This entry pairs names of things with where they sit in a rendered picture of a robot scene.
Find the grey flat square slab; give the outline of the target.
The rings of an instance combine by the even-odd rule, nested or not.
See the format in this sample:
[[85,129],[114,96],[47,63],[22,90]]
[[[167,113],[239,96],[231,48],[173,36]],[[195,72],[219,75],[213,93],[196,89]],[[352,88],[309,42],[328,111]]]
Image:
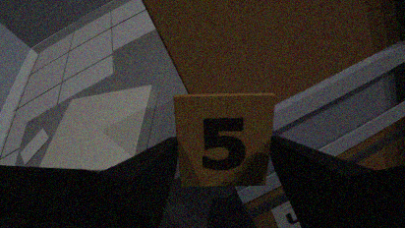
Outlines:
[[146,150],[152,85],[72,99],[39,167],[101,172]]

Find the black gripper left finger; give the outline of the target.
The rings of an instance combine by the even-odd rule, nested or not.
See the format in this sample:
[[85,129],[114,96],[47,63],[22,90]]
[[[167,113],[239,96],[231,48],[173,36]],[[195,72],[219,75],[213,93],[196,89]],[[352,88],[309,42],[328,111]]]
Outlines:
[[177,160],[177,137],[171,137],[98,173],[0,165],[0,219],[159,228]]

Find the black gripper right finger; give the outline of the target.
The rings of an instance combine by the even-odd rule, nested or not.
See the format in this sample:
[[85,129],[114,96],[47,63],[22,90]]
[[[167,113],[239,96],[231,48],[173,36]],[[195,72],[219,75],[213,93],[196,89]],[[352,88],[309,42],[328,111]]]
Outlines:
[[373,170],[280,136],[270,159],[302,228],[405,228],[405,164]]

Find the tan square tile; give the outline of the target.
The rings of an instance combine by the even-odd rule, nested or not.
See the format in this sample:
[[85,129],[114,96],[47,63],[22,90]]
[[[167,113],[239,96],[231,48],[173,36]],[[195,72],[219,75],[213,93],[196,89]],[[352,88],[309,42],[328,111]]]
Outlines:
[[175,94],[181,187],[265,186],[274,92]]

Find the white paper ticket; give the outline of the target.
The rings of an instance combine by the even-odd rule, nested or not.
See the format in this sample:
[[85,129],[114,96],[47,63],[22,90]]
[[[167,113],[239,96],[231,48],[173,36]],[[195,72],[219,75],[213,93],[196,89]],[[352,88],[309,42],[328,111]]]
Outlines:
[[289,200],[273,208],[271,213],[278,228],[302,228]]

